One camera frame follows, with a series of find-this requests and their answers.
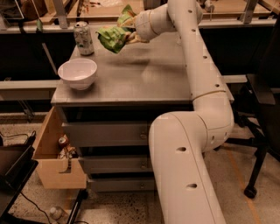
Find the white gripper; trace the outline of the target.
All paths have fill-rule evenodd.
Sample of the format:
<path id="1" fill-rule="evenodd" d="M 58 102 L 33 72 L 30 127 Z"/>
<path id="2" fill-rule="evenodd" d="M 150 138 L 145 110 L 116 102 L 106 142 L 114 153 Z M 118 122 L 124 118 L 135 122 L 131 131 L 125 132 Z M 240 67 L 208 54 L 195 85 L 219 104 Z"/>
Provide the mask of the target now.
<path id="1" fill-rule="evenodd" d="M 145 10 L 140 12 L 136 17 L 128 18 L 124 23 L 124 27 L 135 29 L 136 31 L 129 34 L 126 38 L 125 44 L 135 43 L 149 43 L 150 40 L 155 38 L 155 33 L 151 29 L 150 11 Z"/>

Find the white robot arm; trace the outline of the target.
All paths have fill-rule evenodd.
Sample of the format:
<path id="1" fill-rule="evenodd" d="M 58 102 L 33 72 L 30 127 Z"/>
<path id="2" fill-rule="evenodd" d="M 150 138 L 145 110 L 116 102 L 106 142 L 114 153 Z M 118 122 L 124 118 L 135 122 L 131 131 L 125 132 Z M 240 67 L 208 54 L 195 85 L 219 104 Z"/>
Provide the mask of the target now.
<path id="1" fill-rule="evenodd" d="M 234 116 L 228 88 L 200 35 L 197 2 L 168 0 L 130 23 L 145 40 L 177 31 L 185 57 L 193 110 L 160 115 L 149 133 L 164 224 L 226 224 L 202 153 L 225 143 Z"/>

